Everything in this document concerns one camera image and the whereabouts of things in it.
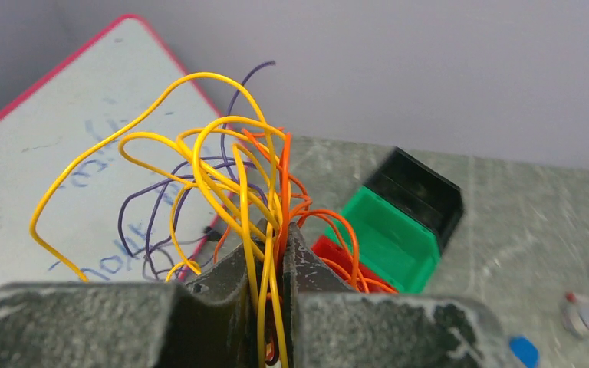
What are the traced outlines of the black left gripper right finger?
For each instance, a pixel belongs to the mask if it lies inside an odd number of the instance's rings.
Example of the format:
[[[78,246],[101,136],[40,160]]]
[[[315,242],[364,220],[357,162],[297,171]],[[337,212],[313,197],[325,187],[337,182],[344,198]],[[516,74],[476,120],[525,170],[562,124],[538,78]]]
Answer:
[[[362,294],[289,227],[284,325],[292,367],[518,367],[499,319],[467,297]]]

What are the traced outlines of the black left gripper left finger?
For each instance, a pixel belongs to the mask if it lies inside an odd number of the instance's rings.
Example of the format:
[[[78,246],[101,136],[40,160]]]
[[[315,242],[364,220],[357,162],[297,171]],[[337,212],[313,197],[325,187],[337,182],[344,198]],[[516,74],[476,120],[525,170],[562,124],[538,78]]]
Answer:
[[[179,282],[0,287],[0,367],[255,367],[245,257]]]

